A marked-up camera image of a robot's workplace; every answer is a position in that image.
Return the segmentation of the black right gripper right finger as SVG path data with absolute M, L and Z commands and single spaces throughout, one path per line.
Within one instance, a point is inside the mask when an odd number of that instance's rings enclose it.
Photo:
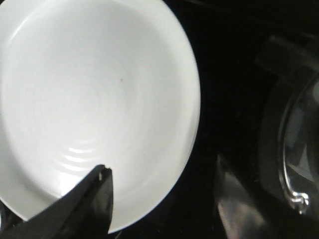
M 81 239 L 105 239 L 108 235 L 113 214 L 112 170 L 103 168 L 95 178 L 93 191 L 84 211 L 79 228 Z

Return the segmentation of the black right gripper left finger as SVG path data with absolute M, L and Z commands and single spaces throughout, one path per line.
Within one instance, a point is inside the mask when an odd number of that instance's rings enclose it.
M 2 232 L 2 239 L 80 239 L 79 228 L 97 174 L 106 168 L 95 166 L 69 193 L 32 217 Z

